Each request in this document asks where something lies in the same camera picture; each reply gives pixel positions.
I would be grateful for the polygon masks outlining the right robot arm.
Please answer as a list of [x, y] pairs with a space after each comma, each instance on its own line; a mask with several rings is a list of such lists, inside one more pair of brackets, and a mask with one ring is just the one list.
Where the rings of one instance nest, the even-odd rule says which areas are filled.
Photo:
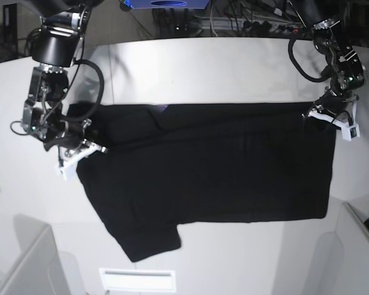
[[[41, 20], [38, 38], [31, 57], [38, 62], [33, 69], [28, 97], [19, 121], [24, 136], [32, 136], [49, 151], [58, 148], [61, 168], [77, 164], [94, 152], [107, 149], [87, 137], [91, 116], [101, 104], [105, 80], [101, 69], [83, 57], [84, 37], [92, 9], [100, 1], [27, 1]], [[97, 100], [83, 115], [70, 117], [62, 113], [63, 101], [72, 84], [68, 68], [85, 65], [97, 76]]]

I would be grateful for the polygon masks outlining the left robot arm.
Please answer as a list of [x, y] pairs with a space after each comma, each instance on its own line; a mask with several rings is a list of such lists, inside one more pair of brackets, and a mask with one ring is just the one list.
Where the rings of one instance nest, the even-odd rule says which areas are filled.
[[[357, 101], [355, 91], [364, 86], [366, 69], [344, 27], [344, 17], [340, 1], [290, 1], [303, 27], [294, 34], [288, 43], [288, 56], [297, 71], [308, 81], [322, 83], [330, 81], [325, 93], [315, 100], [303, 114], [303, 118], [323, 115], [330, 124], [353, 127], [354, 112], [347, 106]], [[325, 57], [327, 63], [320, 76], [306, 73], [297, 62], [293, 48], [295, 42], [304, 34], [312, 37], [313, 45]]]

